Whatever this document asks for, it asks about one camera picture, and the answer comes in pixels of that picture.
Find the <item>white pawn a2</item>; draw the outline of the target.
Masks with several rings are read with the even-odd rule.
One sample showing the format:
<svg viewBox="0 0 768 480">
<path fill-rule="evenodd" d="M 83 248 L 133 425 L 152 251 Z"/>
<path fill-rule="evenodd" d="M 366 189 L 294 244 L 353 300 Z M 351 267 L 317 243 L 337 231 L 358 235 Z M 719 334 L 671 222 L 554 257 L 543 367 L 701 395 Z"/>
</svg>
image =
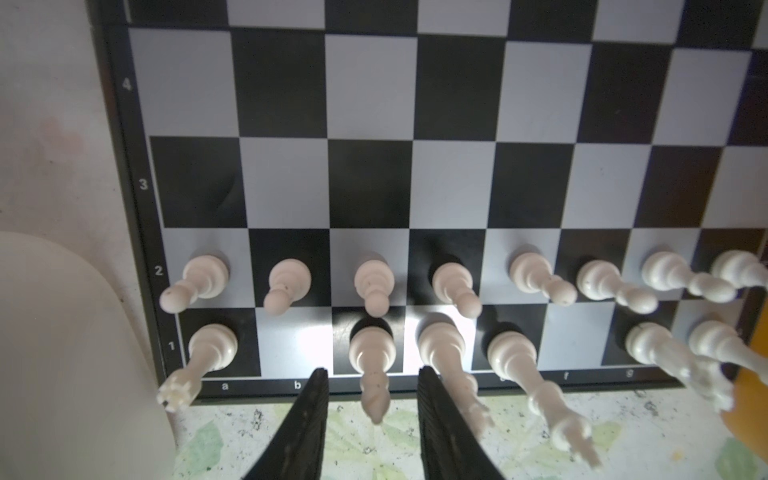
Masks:
<svg viewBox="0 0 768 480">
<path fill-rule="evenodd" d="M 162 292 L 159 305 L 166 313 L 180 313 L 198 299 L 220 295 L 228 281 L 229 269 L 220 258 L 213 255 L 194 257 L 187 262 L 182 279 Z"/>
</svg>

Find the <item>white pawn h2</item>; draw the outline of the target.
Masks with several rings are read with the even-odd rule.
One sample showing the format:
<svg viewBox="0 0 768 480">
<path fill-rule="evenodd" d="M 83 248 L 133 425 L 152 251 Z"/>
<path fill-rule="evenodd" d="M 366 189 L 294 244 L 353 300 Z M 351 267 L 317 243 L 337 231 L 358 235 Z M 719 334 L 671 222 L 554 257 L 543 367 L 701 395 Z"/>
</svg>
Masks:
<svg viewBox="0 0 768 480">
<path fill-rule="evenodd" d="M 767 288 L 767 267 L 759 258 L 743 250 L 729 250 L 717 256 L 710 273 L 730 282 L 735 288 Z"/>
</svg>

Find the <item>white pawn f2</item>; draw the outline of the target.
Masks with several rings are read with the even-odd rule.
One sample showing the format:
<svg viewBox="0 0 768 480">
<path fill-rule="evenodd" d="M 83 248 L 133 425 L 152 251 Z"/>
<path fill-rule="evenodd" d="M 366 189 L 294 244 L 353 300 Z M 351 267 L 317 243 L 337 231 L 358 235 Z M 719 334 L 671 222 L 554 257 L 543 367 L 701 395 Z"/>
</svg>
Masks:
<svg viewBox="0 0 768 480">
<path fill-rule="evenodd" d="M 659 304 L 652 291 L 624 281 L 619 269 L 605 260 L 592 260 L 583 265 L 577 274 L 577 287 L 588 299 L 614 299 L 638 314 L 650 314 Z"/>
</svg>

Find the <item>white rook h1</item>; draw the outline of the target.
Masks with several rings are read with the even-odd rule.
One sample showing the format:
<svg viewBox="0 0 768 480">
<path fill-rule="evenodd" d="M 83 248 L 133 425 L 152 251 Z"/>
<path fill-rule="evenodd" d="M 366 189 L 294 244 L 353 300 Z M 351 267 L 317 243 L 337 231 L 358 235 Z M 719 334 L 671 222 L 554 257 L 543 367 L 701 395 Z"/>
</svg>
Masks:
<svg viewBox="0 0 768 480">
<path fill-rule="evenodd" d="M 688 345 L 697 355 L 747 368 L 756 373 L 763 384 L 767 384 L 767 358 L 753 351 L 733 327 L 721 321 L 700 323 L 692 330 Z"/>
</svg>

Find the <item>white pawn e2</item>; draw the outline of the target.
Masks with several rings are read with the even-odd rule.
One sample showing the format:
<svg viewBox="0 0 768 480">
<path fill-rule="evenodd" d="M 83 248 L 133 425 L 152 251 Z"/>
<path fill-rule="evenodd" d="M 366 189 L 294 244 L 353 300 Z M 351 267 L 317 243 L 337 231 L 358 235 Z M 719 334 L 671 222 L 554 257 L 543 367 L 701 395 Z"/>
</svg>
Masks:
<svg viewBox="0 0 768 480">
<path fill-rule="evenodd" d="M 550 262 L 538 253 L 518 255 L 511 263 L 509 277 L 523 293 L 541 293 L 559 306 L 570 306 L 578 297 L 576 287 L 555 275 Z"/>
</svg>

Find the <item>white bishop c1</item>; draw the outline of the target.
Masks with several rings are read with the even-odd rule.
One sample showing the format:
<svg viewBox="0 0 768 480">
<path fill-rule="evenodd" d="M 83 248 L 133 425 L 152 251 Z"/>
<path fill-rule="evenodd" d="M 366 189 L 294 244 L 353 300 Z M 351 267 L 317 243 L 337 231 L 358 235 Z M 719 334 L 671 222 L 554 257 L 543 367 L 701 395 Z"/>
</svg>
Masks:
<svg viewBox="0 0 768 480">
<path fill-rule="evenodd" d="M 371 422 L 379 425 L 391 403 L 388 371 L 396 359 L 393 337 L 383 328 L 365 327 L 351 339 L 348 358 L 361 374 L 361 407 Z"/>
</svg>

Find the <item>yellow rectangular tray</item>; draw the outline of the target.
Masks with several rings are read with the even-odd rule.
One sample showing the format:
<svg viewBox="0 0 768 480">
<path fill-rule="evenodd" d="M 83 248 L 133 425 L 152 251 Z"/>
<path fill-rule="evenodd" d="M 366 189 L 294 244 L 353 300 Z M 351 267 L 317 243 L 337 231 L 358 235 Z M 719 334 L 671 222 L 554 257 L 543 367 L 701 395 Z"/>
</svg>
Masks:
<svg viewBox="0 0 768 480">
<path fill-rule="evenodd" d="M 735 408 L 721 418 L 737 440 L 767 462 L 767 386 L 754 372 L 741 369 L 734 393 Z"/>
</svg>

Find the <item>white pawn b2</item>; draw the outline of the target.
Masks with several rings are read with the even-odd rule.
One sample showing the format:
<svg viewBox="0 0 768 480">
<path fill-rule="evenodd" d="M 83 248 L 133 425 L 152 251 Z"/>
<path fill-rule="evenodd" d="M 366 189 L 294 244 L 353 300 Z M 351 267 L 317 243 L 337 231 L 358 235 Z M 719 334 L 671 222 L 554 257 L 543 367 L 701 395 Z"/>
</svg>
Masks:
<svg viewBox="0 0 768 480">
<path fill-rule="evenodd" d="M 293 258 L 278 262 L 269 274 L 269 292 L 263 308 L 272 316 L 284 314 L 295 301 L 307 295 L 311 282 L 310 269 L 304 262 Z"/>
</svg>

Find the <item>white knight g1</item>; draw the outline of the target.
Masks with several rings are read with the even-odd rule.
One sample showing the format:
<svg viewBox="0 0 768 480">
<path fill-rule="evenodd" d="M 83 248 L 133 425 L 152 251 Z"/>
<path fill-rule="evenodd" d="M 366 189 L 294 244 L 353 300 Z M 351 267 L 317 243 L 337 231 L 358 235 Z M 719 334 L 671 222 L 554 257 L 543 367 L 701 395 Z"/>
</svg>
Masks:
<svg viewBox="0 0 768 480">
<path fill-rule="evenodd" d="M 723 374 L 721 363 L 695 354 L 667 328 L 653 322 L 640 323 L 629 331 L 625 349 L 637 362 L 658 366 L 675 377 L 716 411 L 733 409 L 734 385 Z"/>
</svg>

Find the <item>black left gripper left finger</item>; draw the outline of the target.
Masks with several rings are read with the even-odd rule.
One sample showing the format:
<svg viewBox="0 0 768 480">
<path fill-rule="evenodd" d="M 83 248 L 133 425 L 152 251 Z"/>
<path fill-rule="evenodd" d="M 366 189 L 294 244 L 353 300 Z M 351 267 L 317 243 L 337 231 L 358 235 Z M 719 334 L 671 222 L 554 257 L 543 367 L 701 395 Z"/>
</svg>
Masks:
<svg viewBox="0 0 768 480">
<path fill-rule="evenodd" d="M 316 368 L 280 428 L 244 479 L 320 479 L 329 404 L 329 379 Z"/>
</svg>

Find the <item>white pawn c2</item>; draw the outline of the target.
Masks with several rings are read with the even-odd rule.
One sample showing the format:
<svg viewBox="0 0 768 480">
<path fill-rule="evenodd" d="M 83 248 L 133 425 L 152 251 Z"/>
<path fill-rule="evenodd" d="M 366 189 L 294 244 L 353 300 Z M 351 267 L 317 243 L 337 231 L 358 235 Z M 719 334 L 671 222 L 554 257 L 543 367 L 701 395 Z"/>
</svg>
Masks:
<svg viewBox="0 0 768 480">
<path fill-rule="evenodd" d="M 372 259 L 364 262 L 356 271 L 354 286 L 364 301 L 368 315 L 381 318 L 388 313 L 395 276 L 385 261 Z"/>
</svg>

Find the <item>white king e1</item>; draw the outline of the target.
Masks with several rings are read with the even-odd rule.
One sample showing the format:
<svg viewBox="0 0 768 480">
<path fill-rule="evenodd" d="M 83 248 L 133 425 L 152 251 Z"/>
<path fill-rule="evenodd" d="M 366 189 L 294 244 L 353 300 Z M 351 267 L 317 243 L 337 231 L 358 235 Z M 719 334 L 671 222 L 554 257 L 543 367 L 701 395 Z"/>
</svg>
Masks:
<svg viewBox="0 0 768 480">
<path fill-rule="evenodd" d="M 505 331 L 494 336 L 487 349 L 487 359 L 495 374 L 524 390 L 529 410 L 545 421 L 555 448 L 569 452 L 593 470 L 602 467 L 590 422 L 568 407 L 556 383 L 543 378 L 536 364 L 536 348 L 525 335 Z"/>
</svg>

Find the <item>white pawn d2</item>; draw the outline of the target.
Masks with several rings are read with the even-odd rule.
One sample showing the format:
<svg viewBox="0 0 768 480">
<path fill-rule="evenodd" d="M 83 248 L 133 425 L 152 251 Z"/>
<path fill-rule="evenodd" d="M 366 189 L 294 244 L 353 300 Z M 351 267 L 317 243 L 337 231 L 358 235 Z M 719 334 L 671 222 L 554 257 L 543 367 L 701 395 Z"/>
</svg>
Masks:
<svg viewBox="0 0 768 480">
<path fill-rule="evenodd" d="M 470 271 L 456 262 L 437 268 L 432 277 L 435 295 L 443 302 L 454 305 L 465 318 L 477 319 L 482 313 L 482 302 L 473 290 Z"/>
</svg>

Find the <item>black white chess board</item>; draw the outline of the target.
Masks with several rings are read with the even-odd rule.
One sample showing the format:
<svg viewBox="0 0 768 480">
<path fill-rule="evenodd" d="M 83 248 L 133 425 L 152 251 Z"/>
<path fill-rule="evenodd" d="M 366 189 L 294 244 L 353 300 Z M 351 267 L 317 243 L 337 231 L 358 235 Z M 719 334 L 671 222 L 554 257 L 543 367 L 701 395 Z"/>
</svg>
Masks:
<svg viewBox="0 0 768 480">
<path fill-rule="evenodd" d="M 417 332 L 448 317 L 484 392 L 515 386 L 483 348 L 516 327 L 566 391 L 669 388 L 613 299 L 558 306 L 508 272 L 529 250 L 574 281 L 589 261 L 640 284 L 656 251 L 704 272 L 767 255 L 763 1 L 91 1 L 89 20 L 158 380 L 194 333 L 239 349 L 199 403 L 295 396 L 318 367 L 360 394 L 351 337 L 372 324 L 354 277 L 395 276 L 378 326 L 394 395 L 413 396 Z M 189 260 L 220 258 L 224 291 L 169 314 Z M 263 308 L 271 269 L 311 288 Z M 432 277 L 456 262 L 477 319 Z"/>
</svg>

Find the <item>white rook a1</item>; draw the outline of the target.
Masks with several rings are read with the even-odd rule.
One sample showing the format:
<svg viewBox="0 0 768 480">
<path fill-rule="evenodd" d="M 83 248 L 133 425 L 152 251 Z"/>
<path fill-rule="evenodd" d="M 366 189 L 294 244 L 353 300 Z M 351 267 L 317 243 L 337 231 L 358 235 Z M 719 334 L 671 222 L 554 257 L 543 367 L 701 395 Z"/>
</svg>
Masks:
<svg viewBox="0 0 768 480">
<path fill-rule="evenodd" d="M 187 366 L 175 370 L 159 387 L 157 402 L 169 413 L 184 410 L 192 404 L 202 389 L 202 378 L 211 371 L 230 365 L 237 353 L 235 333 L 221 324 L 199 329 L 188 344 L 190 359 Z"/>
</svg>

